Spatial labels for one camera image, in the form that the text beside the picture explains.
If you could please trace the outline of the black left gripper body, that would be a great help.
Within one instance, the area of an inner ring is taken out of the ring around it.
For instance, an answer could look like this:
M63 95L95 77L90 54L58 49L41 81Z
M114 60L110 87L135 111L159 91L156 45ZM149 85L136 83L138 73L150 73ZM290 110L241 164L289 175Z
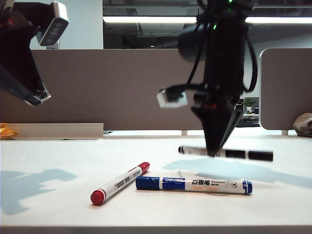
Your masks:
M36 14L39 2L0 1L0 34L18 29L30 29L34 34L40 30Z

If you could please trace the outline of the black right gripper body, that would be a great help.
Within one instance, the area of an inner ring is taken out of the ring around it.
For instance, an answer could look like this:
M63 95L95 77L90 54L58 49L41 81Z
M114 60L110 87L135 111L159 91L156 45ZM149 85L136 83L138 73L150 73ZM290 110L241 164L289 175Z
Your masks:
M203 82L191 84L195 90L192 111L225 111L234 109L244 91L243 82Z

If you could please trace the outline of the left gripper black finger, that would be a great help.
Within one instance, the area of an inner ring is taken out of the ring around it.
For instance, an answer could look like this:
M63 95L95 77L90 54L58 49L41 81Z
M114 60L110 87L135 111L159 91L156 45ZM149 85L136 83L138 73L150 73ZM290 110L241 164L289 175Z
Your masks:
M9 32L0 36L0 88L37 106L51 97L29 48L33 35Z

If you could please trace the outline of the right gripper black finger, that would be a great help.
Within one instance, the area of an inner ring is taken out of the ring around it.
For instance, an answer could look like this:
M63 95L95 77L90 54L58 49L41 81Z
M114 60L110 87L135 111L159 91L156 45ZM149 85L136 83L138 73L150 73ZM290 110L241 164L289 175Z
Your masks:
M231 135L231 133L234 130L234 128L237 126L237 124L241 120L242 116L243 116L243 110L242 109L234 109L233 110L232 115L230 117L229 124L228 124L228 126L226 128L224 137L222 139L222 147L224 146L224 144L228 140L228 138Z
M216 156L229 133L230 124L234 119L234 108L225 106L210 109L192 106L191 110L201 121L207 155Z

